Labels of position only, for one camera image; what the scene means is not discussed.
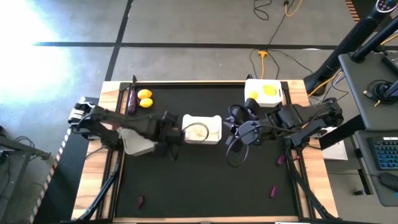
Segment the white container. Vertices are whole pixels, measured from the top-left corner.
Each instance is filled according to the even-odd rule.
[[[209,130],[209,135],[206,138],[206,126]],[[214,117],[201,117],[201,116],[190,116],[189,114],[184,115],[182,118],[182,129],[185,130],[185,142],[189,144],[217,144],[221,139],[221,127],[222,119],[216,115]]]
[[[271,92],[275,90],[274,94],[270,94],[270,91],[268,91],[268,94],[266,94],[264,91],[265,88],[267,90],[271,90]],[[257,97],[255,100],[260,107],[273,108],[284,99],[282,85],[278,80],[260,80],[253,78],[246,80],[244,85],[245,101],[249,98],[253,91],[257,92]]]

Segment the wooden table frame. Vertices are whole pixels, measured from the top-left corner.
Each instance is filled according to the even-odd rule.
[[[285,80],[289,85],[290,99],[292,103],[308,106],[308,97],[305,91],[304,82],[302,80]],[[172,81],[172,82],[138,82],[140,84],[154,84],[154,83],[243,83],[244,81]],[[121,82],[104,82],[101,97],[99,99],[99,106],[115,111],[119,87]],[[126,109],[127,94],[123,94],[121,99],[121,107],[118,108],[121,113]],[[319,142],[312,139],[312,146],[319,146]],[[92,141],[89,143],[88,152],[93,152],[101,146],[100,141]],[[110,160],[111,166],[114,167],[117,158],[117,151],[113,152],[112,159]],[[335,207],[333,194],[331,192],[328,175],[326,172],[325,163],[323,161],[322,152],[319,149],[305,148],[302,157],[305,160],[305,171],[307,173],[310,188],[319,199],[321,204],[335,217],[337,217],[337,210]],[[79,190],[76,197],[75,206],[73,209],[72,218],[78,218],[88,208],[94,198],[97,196],[101,188],[101,183],[104,177],[104,167],[106,163],[107,152],[100,151],[90,156],[85,161],[83,173],[81,175]],[[300,170],[298,162],[295,162],[296,168]],[[107,170],[108,173],[112,172],[112,168]],[[311,210],[308,209],[307,199],[300,186],[298,187],[302,215],[303,217],[310,217]],[[112,204],[112,194],[116,194],[118,189],[111,188],[105,196],[102,209],[102,217],[108,216],[109,207]],[[192,218],[115,218],[112,215],[113,221],[118,223],[145,223],[145,222],[296,222],[299,220],[296,216],[281,216],[281,217],[192,217]]]

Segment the concrete floor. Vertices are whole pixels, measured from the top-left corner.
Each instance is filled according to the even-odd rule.
[[[15,1],[6,25],[14,35],[3,52],[0,82],[0,124],[14,138],[25,135],[37,148],[59,149],[68,127],[70,110],[80,96],[99,97],[113,48],[32,47],[32,42],[114,42],[127,0]],[[269,21],[258,19],[249,0],[135,0],[123,42],[268,43],[283,15],[283,1],[265,10]],[[10,13],[13,10],[22,13]],[[305,0],[292,18],[286,18],[273,44],[336,45],[354,26],[344,0]],[[254,74],[250,49],[145,49],[121,48],[112,80],[244,80]],[[283,50],[315,71],[329,56],[329,50]],[[279,52],[271,52],[280,66],[279,79],[301,79],[309,71]],[[261,61],[252,59],[257,74]],[[276,65],[265,62],[266,78],[275,78]],[[349,91],[345,80],[337,87]],[[331,91],[329,96],[342,93]],[[350,95],[340,105],[346,120],[358,114]],[[34,160],[24,176],[16,213],[8,220],[25,220],[32,212],[49,166]],[[333,195],[340,217],[347,220],[394,223],[396,208],[379,204],[376,196],[351,196],[360,188],[359,177],[331,175]]]

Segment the keyboard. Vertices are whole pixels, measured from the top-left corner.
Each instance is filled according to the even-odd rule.
[[[398,170],[398,137],[368,138],[377,168]]]

